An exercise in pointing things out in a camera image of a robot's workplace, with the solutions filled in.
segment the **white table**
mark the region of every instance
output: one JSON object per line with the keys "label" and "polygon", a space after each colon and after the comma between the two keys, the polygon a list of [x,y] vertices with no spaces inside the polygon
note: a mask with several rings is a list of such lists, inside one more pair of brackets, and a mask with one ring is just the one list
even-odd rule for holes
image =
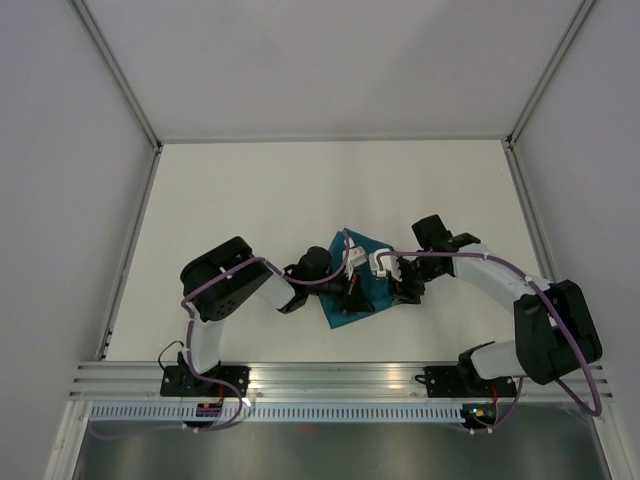
{"label": "white table", "polygon": [[[284,267],[343,227],[415,250],[411,225],[433,213],[539,274],[497,140],[167,145],[107,358],[155,360],[183,339],[179,274],[235,235]],[[334,330],[316,298],[290,315],[250,298],[227,320],[221,351],[234,362],[437,361],[510,338],[502,307],[447,277],[427,285],[420,306]]]}

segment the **gray floor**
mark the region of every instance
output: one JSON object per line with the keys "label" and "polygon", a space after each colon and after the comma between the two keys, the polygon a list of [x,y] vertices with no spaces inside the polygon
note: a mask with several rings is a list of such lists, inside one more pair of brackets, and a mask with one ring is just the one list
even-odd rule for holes
{"label": "gray floor", "polygon": [[593,425],[575,409],[518,406],[490,436],[436,424],[244,423],[217,433],[96,423],[76,478],[111,479],[608,479]]}

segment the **teal cloth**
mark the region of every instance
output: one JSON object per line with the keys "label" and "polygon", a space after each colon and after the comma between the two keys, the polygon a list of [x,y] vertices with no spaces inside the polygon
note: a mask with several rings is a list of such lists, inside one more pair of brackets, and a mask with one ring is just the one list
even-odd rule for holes
{"label": "teal cloth", "polygon": [[[389,294],[389,280],[386,277],[376,278],[375,276],[373,276],[371,274],[371,269],[369,268],[368,261],[369,254],[375,252],[376,250],[379,250],[381,248],[390,248],[391,250],[393,250],[393,247],[391,245],[378,242],[377,240],[365,237],[364,235],[348,229],[347,233],[353,240],[353,243],[356,247],[362,247],[364,248],[364,251],[367,252],[367,263],[357,267],[356,271],[360,274],[362,290],[367,299],[369,299],[369,301],[375,307],[375,312],[342,313],[342,310],[338,308],[338,302],[336,299],[331,297],[321,297],[320,304],[322,305],[322,310],[324,310],[324,314],[327,317],[329,326],[331,328],[342,327],[343,325],[355,322],[356,320],[369,317],[371,315],[374,315],[375,313],[386,310],[393,304],[393,298]],[[335,272],[342,264],[342,253],[344,252],[344,250],[344,236],[342,235],[342,232],[338,232],[336,233],[336,236],[333,238],[331,246],[329,247],[329,253],[331,253],[331,271]]]}

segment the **table surface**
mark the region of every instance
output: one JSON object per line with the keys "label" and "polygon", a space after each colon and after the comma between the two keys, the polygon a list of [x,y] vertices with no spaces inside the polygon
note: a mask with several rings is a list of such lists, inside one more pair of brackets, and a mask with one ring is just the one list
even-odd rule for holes
{"label": "table surface", "polygon": [[[184,339],[179,274],[235,235],[284,267],[311,245],[328,247],[343,227],[415,250],[411,225],[434,213],[454,234],[473,233],[539,274],[497,140],[167,145],[107,359],[155,360]],[[444,361],[511,338],[507,311],[446,277],[427,285],[422,305],[334,330],[317,298],[282,315],[254,296],[227,320],[221,355],[229,362]]]}

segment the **ventilation grille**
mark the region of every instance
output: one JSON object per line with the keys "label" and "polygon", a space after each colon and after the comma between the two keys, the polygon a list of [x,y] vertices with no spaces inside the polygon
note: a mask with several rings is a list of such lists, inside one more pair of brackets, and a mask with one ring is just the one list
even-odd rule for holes
{"label": "ventilation grille", "polygon": [[[222,408],[219,417],[196,415],[196,408],[195,403],[184,402],[95,402],[91,409],[91,420],[227,420],[236,410],[231,401]],[[459,403],[261,403],[254,404],[250,409],[244,407],[240,418],[254,422],[460,423],[463,421],[461,409]]]}

